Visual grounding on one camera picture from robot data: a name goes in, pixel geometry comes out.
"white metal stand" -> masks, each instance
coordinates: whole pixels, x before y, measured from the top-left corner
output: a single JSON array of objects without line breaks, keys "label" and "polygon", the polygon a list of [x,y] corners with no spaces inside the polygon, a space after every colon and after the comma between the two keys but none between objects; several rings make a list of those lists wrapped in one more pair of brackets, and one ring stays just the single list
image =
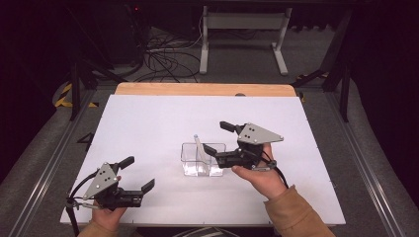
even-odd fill
[{"label": "white metal stand", "polygon": [[281,75],[288,75],[288,70],[281,54],[281,46],[290,21],[292,8],[285,13],[251,14],[251,13],[213,13],[204,7],[203,11],[203,47],[201,52],[200,73],[206,74],[209,59],[208,29],[255,29],[280,30],[277,42],[272,43],[272,49],[277,59]]}]

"human hand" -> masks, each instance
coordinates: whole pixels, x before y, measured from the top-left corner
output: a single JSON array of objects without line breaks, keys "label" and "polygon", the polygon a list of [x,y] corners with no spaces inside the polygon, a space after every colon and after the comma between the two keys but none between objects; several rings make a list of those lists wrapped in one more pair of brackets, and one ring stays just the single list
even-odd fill
[{"label": "human hand", "polygon": [[126,207],[116,208],[114,211],[107,208],[104,209],[92,209],[92,220],[97,224],[101,225],[103,228],[110,231],[117,231],[118,226],[120,225],[120,219],[126,212]]},{"label": "human hand", "polygon": [[[263,145],[263,150],[269,157],[264,153],[262,157],[267,160],[274,159],[271,143],[265,143]],[[266,165],[265,162],[259,163],[259,166],[264,165]],[[287,189],[275,170],[252,171],[241,166],[233,166],[231,170],[242,179],[249,181],[252,186],[267,199],[275,198]]]}]

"white table surface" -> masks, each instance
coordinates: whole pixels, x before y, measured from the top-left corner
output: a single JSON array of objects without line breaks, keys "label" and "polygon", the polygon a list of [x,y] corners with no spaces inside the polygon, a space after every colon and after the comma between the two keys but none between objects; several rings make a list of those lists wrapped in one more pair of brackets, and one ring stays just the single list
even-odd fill
[{"label": "white table surface", "polygon": [[[151,179],[155,187],[140,208],[129,208],[121,223],[137,226],[265,226],[270,219],[261,196],[230,169],[222,177],[186,177],[181,163],[184,142],[225,143],[237,148],[237,135],[219,127],[253,122],[285,138],[273,153],[289,185],[307,199],[329,225],[345,218],[298,97],[135,96],[112,95],[74,187],[102,163],[135,162],[119,171],[120,187],[139,190]],[[77,193],[82,197],[90,182]],[[75,209],[78,223],[91,209]],[[62,223],[70,223],[63,211]]]}]

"tan sleeve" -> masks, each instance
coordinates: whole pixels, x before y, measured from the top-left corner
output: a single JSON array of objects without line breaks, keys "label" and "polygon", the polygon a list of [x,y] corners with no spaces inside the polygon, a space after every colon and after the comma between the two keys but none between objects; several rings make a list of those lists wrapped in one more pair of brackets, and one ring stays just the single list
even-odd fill
[{"label": "tan sleeve", "polygon": [[104,227],[97,224],[95,221],[90,221],[90,223],[84,227],[84,229],[80,232],[78,237],[117,237],[118,231],[110,231],[105,229]]},{"label": "tan sleeve", "polygon": [[335,236],[311,205],[298,194],[295,186],[266,201],[265,207],[283,237]]}]

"transparent box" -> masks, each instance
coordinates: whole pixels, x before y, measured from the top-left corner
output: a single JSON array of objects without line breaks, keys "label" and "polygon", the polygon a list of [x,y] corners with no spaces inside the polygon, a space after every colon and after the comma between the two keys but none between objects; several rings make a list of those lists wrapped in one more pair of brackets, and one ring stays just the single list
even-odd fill
[{"label": "transparent box", "polygon": [[[224,152],[223,143],[206,143],[216,152]],[[222,169],[218,167],[214,157],[205,154],[205,162],[200,159],[197,143],[183,143],[181,161],[186,176],[222,176]]]}]

